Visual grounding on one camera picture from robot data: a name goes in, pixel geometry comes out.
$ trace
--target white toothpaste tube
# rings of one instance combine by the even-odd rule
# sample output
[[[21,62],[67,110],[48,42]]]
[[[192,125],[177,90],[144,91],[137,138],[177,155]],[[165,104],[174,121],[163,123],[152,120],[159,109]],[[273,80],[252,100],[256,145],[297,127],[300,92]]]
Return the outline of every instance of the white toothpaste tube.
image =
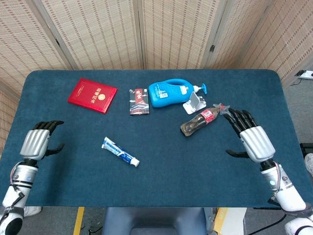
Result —
[[[111,141],[108,137],[104,138],[102,148],[109,150],[111,153],[115,154],[116,156],[120,157],[131,165],[134,165],[136,167],[139,165],[140,161],[138,159],[136,159],[129,152],[125,151],[116,143]]]

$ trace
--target red book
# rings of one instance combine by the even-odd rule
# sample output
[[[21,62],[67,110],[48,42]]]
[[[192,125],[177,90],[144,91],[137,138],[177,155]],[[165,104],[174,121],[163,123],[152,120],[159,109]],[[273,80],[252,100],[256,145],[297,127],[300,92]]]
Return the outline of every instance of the red book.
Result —
[[[106,113],[117,88],[81,78],[68,98],[68,102]]]

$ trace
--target woven panel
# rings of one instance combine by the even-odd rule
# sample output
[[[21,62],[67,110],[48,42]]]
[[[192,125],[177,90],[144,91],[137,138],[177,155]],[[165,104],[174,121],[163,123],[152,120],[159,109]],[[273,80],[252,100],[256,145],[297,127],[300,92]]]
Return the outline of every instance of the woven panel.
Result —
[[[313,56],[313,1],[275,1],[240,67],[275,70],[284,80],[309,55]]]
[[[212,54],[209,68],[232,68],[265,11],[267,0],[236,0]]]
[[[79,69],[140,69],[131,0],[43,0]]]
[[[0,150],[4,148],[17,107],[17,100],[0,91]]]
[[[21,94],[33,70],[67,69],[23,1],[0,1],[0,80]]]
[[[199,68],[219,2],[143,0],[147,68]]]

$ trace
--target hinge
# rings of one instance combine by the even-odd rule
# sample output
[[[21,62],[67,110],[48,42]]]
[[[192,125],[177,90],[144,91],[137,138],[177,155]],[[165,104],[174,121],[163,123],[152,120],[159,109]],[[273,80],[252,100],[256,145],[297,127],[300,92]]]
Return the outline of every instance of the hinge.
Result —
[[[213,51],[214,51],[214,48],[215,48],[215,46],[212,45],[212,46],[210,47],[210,52],[213,52]]]
[[[57,42],[58,46],[60,46],[60,43],[59,43],[59,41],[56,38],[55,38],[55,41]]]

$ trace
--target table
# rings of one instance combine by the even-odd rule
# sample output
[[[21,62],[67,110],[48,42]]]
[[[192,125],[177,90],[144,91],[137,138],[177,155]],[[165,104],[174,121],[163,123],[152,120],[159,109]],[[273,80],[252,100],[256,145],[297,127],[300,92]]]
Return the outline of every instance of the table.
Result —
[[[118,88],[107,114],[67,102],[78,80],[87,78]],[[267,132],[279,161],[303,199],[313,191],[288,112],[278,75],[270,70],[43,70],[26,79],[21,100],[3,151],[0,195],[27,132],[39,121],[63,120],[49,148],[62,152],[38,163],[39,171],[28,206],[97,207],[270,207],[270,189],[260,166],[232,158],[227,148],[243,146],[222,117],[185,137],[180,125],[188,115],[182,104],[152,108],[150,115],[129,115],[129,89],[184,78],[204,82],[208,106],[222,102],[249,110]],[[108,136],[134,154],[136,168],[101,148]]]

